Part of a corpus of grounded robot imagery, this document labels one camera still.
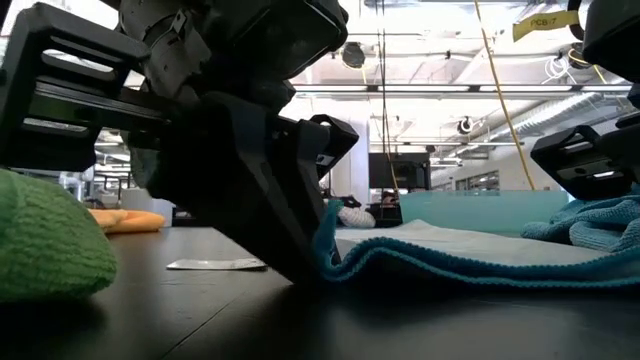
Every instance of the yellow label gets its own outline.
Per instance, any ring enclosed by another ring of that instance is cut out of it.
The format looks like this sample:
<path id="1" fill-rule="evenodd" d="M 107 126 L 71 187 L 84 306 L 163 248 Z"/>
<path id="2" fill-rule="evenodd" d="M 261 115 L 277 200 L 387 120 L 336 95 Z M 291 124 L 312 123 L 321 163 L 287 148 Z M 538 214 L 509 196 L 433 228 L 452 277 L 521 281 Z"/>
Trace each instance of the yellow label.
<path id="1" fill-rule="evenodd" d="M 531 15 L 519 24 L 513 24 L 513 41 L 522 39 L 532 31 L 561 29 L 579 23 L 580 16 L 575 10 Z"/>

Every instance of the black table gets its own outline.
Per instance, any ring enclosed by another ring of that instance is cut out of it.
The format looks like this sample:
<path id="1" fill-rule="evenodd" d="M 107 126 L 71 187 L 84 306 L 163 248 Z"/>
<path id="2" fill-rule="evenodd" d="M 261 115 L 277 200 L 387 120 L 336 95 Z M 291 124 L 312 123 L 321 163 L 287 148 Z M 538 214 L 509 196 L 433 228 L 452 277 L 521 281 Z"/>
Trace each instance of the black table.
<path id="1" fill-rule="evenodd" d="M 117 279 L 90 300 L 0 306 L 0 359 L 640 358 L 634 293 L 311 293 L 271 271 L 165 270 L 248 256 L 213 230 L 112 243 Z"/>

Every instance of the green knit fabric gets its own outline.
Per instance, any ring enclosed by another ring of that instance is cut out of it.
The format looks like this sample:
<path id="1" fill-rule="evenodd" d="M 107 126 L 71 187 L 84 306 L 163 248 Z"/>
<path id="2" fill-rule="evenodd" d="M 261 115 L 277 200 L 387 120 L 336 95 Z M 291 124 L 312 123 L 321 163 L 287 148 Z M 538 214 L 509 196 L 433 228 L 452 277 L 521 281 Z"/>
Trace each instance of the green knit fabric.
<path id="1" fill-rule="evenodd" d="M 0 302 L 85 297 L 115 273 L 108 240 L 80 202 L 0 170 Z"/>

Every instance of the blue cloth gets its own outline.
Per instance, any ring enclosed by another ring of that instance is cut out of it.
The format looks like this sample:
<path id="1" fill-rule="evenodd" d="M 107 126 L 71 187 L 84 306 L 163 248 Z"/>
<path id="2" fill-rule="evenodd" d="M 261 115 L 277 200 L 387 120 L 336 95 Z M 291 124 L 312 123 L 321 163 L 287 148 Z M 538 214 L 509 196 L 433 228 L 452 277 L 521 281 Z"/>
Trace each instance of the blue cloth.
<path id="1" fill-rule="evenodd" d="M 364 241 L 332 264 L 339 204 L 330 202 L 314 238 L 313 250 L 322 276 L 351 283 L 382 275 L 429 280 L 434 277 L 476 286 L 516 288 L 618 288 L 640 285 L 640 247 L 575 265 L 507 266 L 423 248 L 390 238 Z"/>
<path id="2" fill-rule="evenodd" d="M 640 187 L 615 199 L 574 200 L 549 223 L 530 223 L 523 238 L 617 252 L 640 245 Z"/>

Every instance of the orange towel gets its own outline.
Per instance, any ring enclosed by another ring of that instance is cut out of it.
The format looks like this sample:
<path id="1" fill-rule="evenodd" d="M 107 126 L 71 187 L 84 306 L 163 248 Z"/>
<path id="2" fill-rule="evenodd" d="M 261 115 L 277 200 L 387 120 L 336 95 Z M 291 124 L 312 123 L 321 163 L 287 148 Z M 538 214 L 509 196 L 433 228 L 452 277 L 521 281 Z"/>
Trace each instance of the orange towel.
<path id="1" fill-rule="evenodd" d="M 89 212 L 107 234 L 158 231 L 164 217 L 147 211 L 94 210 Z"/>

